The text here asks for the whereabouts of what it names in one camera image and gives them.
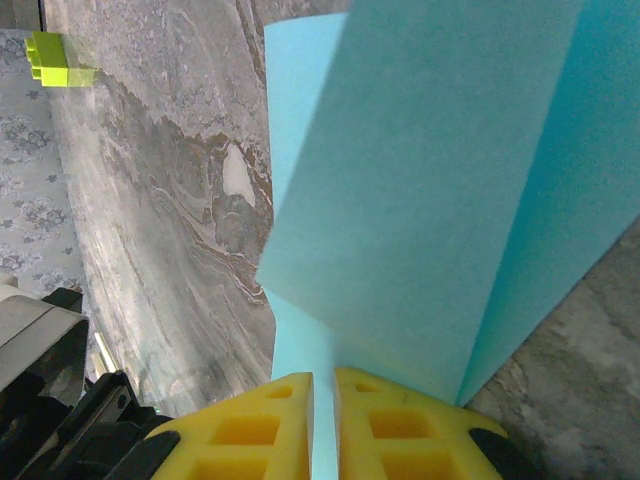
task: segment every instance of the light blue paper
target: light blue paper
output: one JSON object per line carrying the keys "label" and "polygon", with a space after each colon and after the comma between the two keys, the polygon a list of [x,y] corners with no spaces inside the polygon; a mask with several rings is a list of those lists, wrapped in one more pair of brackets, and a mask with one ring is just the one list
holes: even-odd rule
{"label": "light blue paper", "polygon": [[[429,4],[428,22],[414,12],[448,39],[469,37],[447,45],[449,61],[426,51],[440,45],[437,32],[414,32],[421,41],[413,43],[407,34],[403,43],[404,28],[421,27],[364,3],[351,14],[359,17],[350,21],[328,77],[345,16],[265,30],[276,225],[259,280],[277,320],[273,378],[314,372],[318,479],[337,478],[335,366],[466,401],[640,211],[637,1],[610,9],[602,1],[587,4],[557,85],[580,2],[562,11],[555,3],[515,2],[493,14],[484,6]],[[475,25],[485,17],[487,25]],[[470,24],[456,36],[453,25],[462,19]],[[493,41],[510,60],[476,45],[478,36],[488,39],[500,28],[491,22],[508,25]],[[603,31],[606,40],[590,37]],[[509,35],[518,37],[513,44]],[[385,42],[396,54],[411,54],[398,60]],[[373,61],[373,50],[386,60]],[[465,53],[475,58],[465,60]],[[403,61],[421,54],[424,64],[407,75],[411,65]],[[499,89],[489,81],[492,72],[473,76],[472,67],[516,79]],[[389,80],[394,76],[397,82]],[[376,90],[385,79],[388,88]],[[498,91],[505,95],[492,95]],[[364,95],[362,104],[354,92]],[[429,124],[420,102],[403,92],[461,111],[426,109],[437,120]],[[383,97],[394,97],[394,108],[374,108]],[[495,117],[472,108],[482,102],[493,102]],[[494,148],[483,150],[483,142]],[[403,209],[411,211],[403,216]],[[412,220],[428,232],[416,234]],[[362,275],[370,270],[378,274]]]}
{"label": "light blue paper", "polygon": [[455,401],[581,3],[356,2],[265,288]]}
{"label": "light blue paper", "polygon": [[640,2],[588,2],[483,319],[466,403],[640,212]]}

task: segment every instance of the yellow foam pad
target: yellow foam pad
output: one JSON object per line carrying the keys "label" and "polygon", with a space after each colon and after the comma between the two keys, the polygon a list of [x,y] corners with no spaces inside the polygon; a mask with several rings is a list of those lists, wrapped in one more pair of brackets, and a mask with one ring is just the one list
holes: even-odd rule
{"label": "yellow foam pad", "polygon": [[313,382],[295,373],[171,420],[180,442],[154,480],[309,480]]}
{"label": "yellow foam pad", "polygon": [[498,480],[468,432],[507,436],[474,412],[351,368],[335,371],[341,480]]}

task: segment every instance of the marble surface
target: marble surface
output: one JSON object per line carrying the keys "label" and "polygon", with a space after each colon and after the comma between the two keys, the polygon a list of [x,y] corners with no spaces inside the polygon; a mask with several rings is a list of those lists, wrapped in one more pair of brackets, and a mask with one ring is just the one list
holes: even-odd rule
{"label": "marble surface", "polygon": [[[345,8],[46,0],[71,61],[99,68],[51,92],[96,323],[169,415],[269,378],[263,26]],[[639,272],[637,222],[471,402],[550,478],[640,477]]]}

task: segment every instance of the floral wallpaper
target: floral wallpaper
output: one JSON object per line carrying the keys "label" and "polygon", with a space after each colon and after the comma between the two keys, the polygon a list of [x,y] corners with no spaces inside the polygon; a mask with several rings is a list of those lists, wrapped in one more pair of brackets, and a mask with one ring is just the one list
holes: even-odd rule
{"label": "floral wallpaper", "polygon": [[0,273],[44,296],[84,283],[46,90],[31,78],[24,39],[0,30]]}

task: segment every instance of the lime green lego brick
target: lime green lego brick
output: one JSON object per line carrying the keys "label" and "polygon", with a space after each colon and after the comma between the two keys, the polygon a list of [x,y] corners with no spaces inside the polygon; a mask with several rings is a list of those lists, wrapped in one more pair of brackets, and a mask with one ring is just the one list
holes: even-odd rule
{"label": "lime green lego brick", "polygon": [[66,67],[49,67],[42,69],[41,81],[43,87],[68,87],[69,69]]}
{"label": "lime green lego brick", "polygon": [[60,34],[33,32],[25,45],[33,79],[40,80],[43,87],[66,87],[69,69]]}
{"label": "lime green lego brick", "polygon": [[67,68],[67,57],[59,33],[33,32],[33,43],[44,68]]}
{"label": "lime green lego brick", "polygon": [[25,41],[31,74],[43,87],[88,87],[93,84],[94,68],[69,68],[58,33],[33,32]]}

